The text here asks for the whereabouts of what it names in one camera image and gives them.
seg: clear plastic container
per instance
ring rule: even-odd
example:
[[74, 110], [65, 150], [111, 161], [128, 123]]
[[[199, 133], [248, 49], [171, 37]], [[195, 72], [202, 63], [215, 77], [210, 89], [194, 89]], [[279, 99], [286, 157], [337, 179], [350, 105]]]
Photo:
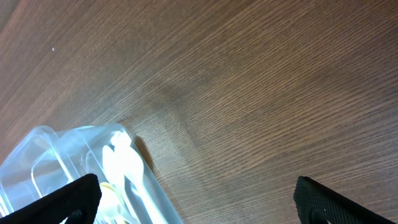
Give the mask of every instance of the clear plastic container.
[[95, 223], [182, 223], [120, 124], [34, 128], [0, 166], [1, 215], [89, 173], [103, 192]]

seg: wooden table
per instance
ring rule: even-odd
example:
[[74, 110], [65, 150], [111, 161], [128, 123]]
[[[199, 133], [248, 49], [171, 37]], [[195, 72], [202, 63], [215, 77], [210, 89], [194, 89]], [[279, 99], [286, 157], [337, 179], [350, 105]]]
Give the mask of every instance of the wooden table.
[[299, 223], [300, 175], [398, 222], [397, 1], [1, 4], [1, 159], [121, 123], [186, 223]]

